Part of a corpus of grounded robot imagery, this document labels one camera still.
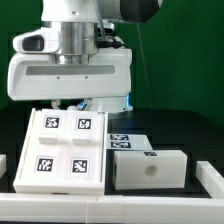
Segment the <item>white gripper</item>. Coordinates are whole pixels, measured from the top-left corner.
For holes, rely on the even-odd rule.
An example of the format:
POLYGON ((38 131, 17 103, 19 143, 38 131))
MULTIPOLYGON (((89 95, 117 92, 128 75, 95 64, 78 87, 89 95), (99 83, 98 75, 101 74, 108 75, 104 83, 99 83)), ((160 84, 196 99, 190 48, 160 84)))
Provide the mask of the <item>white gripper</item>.
POLYGON ((49 54, 13 56, 8 69, 7 92, 13 100, 84 100, 85 111, 96 111, 93 98, 122 97, 131 91, 130 49, 100 49, 88 64, 59 65, 49 54))

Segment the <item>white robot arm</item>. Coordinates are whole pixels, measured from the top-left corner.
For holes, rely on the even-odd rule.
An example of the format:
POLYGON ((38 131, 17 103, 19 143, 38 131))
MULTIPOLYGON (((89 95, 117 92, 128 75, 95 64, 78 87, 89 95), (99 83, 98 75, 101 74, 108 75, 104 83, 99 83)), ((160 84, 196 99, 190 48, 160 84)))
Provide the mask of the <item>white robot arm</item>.
POLYGON ((132 50, 114 24, 145 23, 163 0, 43 0, 42 27, 13 39, 7 92, 15 101, 76 100, 79 110, 130 111, 132 50))

